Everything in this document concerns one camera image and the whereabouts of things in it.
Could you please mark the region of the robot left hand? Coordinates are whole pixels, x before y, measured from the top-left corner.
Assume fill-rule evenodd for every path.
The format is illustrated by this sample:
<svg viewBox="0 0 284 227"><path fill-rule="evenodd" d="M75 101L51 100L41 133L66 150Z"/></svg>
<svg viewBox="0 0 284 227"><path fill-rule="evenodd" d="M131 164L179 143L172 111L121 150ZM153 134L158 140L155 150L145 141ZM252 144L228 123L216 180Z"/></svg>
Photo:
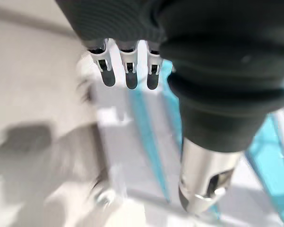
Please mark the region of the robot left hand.
<svg viewBox="0 0 284 227"><path fill-rule="evenodd" d="M284 0L59 0L88 49L154 42L182 122L179 197L201 213L228 188L266 116L284 107Z"/></svg>

